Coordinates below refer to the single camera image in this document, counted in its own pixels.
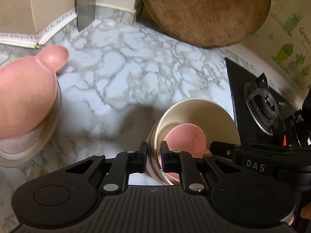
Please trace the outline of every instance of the wooden cutting board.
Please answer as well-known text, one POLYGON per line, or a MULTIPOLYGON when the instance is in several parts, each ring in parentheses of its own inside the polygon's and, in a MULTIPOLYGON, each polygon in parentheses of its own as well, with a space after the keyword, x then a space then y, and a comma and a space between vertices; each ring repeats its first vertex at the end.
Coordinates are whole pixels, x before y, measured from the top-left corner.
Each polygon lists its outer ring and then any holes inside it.
POLYGON ((144 0, 168 35, 199 47, 228 46, 255 33, 271 0, 144 0))

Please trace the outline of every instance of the black stovetop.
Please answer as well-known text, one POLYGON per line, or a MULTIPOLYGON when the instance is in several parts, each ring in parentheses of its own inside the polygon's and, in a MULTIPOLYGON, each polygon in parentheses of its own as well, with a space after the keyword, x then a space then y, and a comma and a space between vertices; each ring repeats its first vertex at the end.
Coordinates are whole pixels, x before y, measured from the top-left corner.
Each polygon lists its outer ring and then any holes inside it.
MULTIPOLYGON (((257 77, 232 60, 229 60, 228 58, 225 60, 233 102, 234 121, 238 127, 241 143, 282 144, 284 136, 282 134, 278 136, 265 134, 258 127, 248 110, 244 97, 244 85, 247 82, 254 82, 257 77)), ((291 106, 280 94, 272 88, 269 88, 269 91, 277 103, 282 102, 288 104, 288 106, 285 107, 287 108, 286 112, 288 112, 288 108, 292 109, 292 113, 295 112, 293 106, 291 106)))

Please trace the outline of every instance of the marble countertop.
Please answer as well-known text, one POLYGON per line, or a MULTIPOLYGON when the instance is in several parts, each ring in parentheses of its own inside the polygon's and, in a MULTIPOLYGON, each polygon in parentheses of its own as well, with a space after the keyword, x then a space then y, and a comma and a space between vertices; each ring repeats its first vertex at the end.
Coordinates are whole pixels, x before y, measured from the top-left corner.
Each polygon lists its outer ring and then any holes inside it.
MULTIPOLYGON (((260 74, 226 48, 197 48, 113 18, 95 20, 81 33, 71 22, 52 43, 70 51, 58 75, 63 99, 59 125, 32 162, 0 167, 0 232, 18 225, 10 198, 34 164, 52 172, 95 153, 110 158, 137 150, 161 115, 185 98, 212 100, 233 118, 224 57, 260 74)), ((20 56, 2 46, 0 65, 20 56)), ((148 174, 131 175, 130 183, 158 185, 148 174)))

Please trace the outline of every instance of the metal rivet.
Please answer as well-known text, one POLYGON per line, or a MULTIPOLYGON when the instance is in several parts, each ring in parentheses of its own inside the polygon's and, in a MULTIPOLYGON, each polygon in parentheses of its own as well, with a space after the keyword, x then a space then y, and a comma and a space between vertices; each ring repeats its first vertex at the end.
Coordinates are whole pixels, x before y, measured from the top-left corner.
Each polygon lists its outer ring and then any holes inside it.
POLYGON ((114 191, 117 191, 118 189, 119 189, 119 186, 117 184, 113 184, 113 183, 106 184, 104 186, 104 190, 107 192, 114 192, 114 191))
POLYGON ((189 185, 189 189, 195 192, 200 192, 204 189, 204 186, 200 183, 192 183, 189 185))

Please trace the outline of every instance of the cactus illustration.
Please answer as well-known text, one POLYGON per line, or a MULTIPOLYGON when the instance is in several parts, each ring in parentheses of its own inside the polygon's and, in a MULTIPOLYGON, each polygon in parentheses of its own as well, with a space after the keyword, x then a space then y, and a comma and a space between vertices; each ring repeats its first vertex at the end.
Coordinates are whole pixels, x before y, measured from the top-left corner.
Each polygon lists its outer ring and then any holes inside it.
POLYGON ((293 43, 283 45, 278 54, 275 57, 272 56, 272 60, 281 66, 281 63, 293 54, 293 46, 293 43))
POLYGON ((303 69, 301 69, 300 72, 296 73, 293 80, 296 84, 301 82, 304 77, 308 76, 311 73, 311 64, 305 66, 303 69))
POLYGON ((304 16, 301 17, 301 15, 298 13, 293 13, 292 21, 297 25, 303 17, 304 16))
POLYGON ((287 72, 287 74, 289 74, 290 72, 295 71, 298 68, 298 65, 301 65, 304 63, 305 60, 305 56, 303 56, 302 54, 296 54, 296 60, 291 61, 287 67, 284 69, 285 72, 287 72))
POLYGON ((285 24, 283 25, 283 29, 287 32, 289 36, 292 36, 291 31, 295 29, 297 24, 304 16, 301 16, 299 13, 293 13, 292 17, 289 17, 285 24))

